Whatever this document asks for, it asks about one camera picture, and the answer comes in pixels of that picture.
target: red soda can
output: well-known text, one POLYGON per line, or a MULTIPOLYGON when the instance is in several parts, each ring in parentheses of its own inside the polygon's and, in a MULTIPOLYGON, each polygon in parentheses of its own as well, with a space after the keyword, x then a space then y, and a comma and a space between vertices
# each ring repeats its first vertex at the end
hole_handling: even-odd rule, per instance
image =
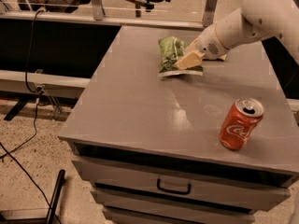
POLYGON ((242 148, 252 130, 263 118, 263 105, 253 98, 235 101, 228 112, 219 134, 221 143, 232 150, 242 148))

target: drawer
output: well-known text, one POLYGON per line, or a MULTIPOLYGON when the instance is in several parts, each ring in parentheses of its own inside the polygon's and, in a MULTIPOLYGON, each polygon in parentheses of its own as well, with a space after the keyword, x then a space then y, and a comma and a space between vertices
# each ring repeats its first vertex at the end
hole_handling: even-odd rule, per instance
POLYGON ((290 197, 285 188, 207 175, 181 173, 125 162, 75 157, 83 180, 186 199, 268 211, 290 197))
POLYGON ((116 224, 203 224, 193 221, 182 221, 169 217, 143 214, 133 211, 122 210, 113 207, 106 207, 103 210, 105 218, 116 224))
POLYGON ((93 189, 94 200, 104 207, 134 211, 145 215, 173 218, 195 223, 250 224, 254 216, 217 207, 195 203, 178 202, 171 199, 139 195, 114 189, 93 189))

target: drawer handle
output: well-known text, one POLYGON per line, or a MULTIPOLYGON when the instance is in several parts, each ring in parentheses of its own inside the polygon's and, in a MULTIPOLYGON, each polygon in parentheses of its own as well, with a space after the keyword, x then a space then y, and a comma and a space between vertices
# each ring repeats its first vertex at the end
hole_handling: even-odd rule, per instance
POLYGON ((172 193, 172 194, 178 194, 178 195, 188 195, 191 192, 191 184, 188 184, 187 190, 186 191, 180 191, 180 190, 170 190, 170 189, 165 189, 161 187, 161 179, 158 178, 157 180, 157 188, 160 191, 163 192, 168 192, 168 193, 172 193))

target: floor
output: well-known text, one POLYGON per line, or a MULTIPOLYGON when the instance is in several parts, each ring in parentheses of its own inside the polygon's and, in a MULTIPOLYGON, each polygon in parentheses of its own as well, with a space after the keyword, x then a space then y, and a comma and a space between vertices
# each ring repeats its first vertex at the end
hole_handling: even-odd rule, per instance
MULTIPOLYGON (((173 7, 178 7, 180 14, 186 13, 188 7, 188 21, 198 21, 201 18, 204 4, 194 4, 195 0, 174 0, 173 4, 160 4, 157 12, 143 14, 144 16, 158 18, 160 13, 167 14, 167 18, 172 18, 173 7)), ((216 19, 235 9, 240 0, 219 0, 220 6, 216 14, 216 19)), ((118 1, 117 4, 110 0, 103 0, 107 9, 108 16, 119 16, 120 10, 113 7, 129 6, 124 1, 118 1)), ((90 7, 85 6, 77 10, 78 14, 88 14, 90 7)), ((126 16, 134 16, 135 12, 131 7, 126 10, 126 16)), ((5 121, 4 117, 8 111, 16 104, 15 99, 3 98, 0 100, 0 142, 11 150, 33 135, 34 117, 36 105, 27 104, 20 114, 12 121, 5 121)), ((57 133, 64 126, 71 107, 64 106, 64 112, 57 120, 53 120, 53 109, 51 105, 42 105, 38 107, 38 116, 36 120, 37 134, 34 139, 24 145, 13 155, 31 174, 36 183, 45 191, 50 199, 56 177, 61 169, 66 170, 66 183, 63 187, 57 214, 64 224, 103 224, 110 223, 106 221, 101 211, 102 206, 93 201, 90 194, 90 184, 80 179, 75 170, 71 158, 72 151, 66 142, 57 138, 57 133)), ((39 209, 47 208, 42 194, 32 184, 25 173, 10 158, 5 157, 0 160, 0 210, 18 210, 18 209, 39 209)), ((291 211, 294 207, 295 197, 299 191, 299 182, 291 186, 292 196, 287 201, 279 204, 273 210, 265 213, 256 213, 255 224, 287 224, 291 211)))

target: dresser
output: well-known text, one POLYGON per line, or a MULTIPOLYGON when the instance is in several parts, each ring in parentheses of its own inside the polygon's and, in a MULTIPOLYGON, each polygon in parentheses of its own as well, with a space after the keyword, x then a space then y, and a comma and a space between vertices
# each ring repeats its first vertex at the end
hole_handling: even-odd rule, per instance
POLYGON ((248 224, 290 197, 299 129, 260 42, 204 61, 202 76, 158 77, 158 39, 200 32, 122 26, 59 133, 94 201, 117 224, 248 224), (238 151, 218 139, 240 97, 264 117, 238 151))

